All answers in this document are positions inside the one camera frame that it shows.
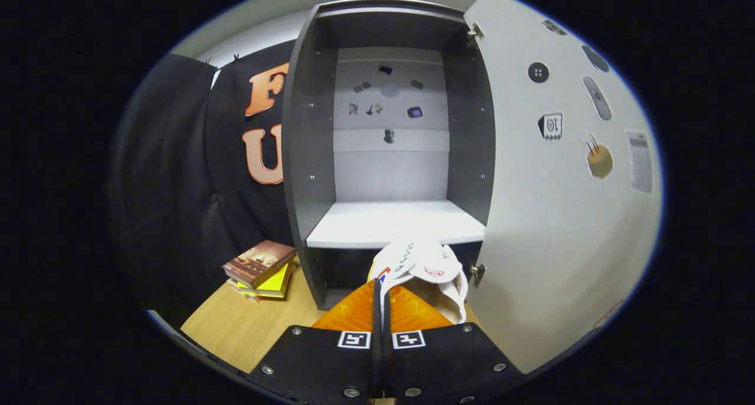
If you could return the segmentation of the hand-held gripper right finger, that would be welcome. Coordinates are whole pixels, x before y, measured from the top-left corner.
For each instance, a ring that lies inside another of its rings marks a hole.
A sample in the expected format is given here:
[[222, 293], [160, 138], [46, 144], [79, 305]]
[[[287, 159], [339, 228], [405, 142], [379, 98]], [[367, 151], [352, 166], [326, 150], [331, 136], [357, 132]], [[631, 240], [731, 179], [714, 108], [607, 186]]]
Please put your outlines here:
[[394, 331], [393, 301], [381, 303], [380, 393], [396, 404], [493, 404], [525, 383], [478, 324]]

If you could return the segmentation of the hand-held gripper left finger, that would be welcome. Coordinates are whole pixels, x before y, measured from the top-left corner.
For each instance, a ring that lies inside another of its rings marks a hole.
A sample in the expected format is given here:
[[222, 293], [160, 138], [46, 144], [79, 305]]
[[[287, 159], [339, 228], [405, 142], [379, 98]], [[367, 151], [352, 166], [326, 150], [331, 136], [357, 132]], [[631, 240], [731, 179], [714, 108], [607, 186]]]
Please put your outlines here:
[[379, 286], [370, 281], [326, 314], [342, 324], [343, 310], [362, 317], [365, 330], [329, 330], [289, 325], [259, 364], [245, 374], [246, 383], [280, 401], [369, 401], [380, 392], [381, 363]]

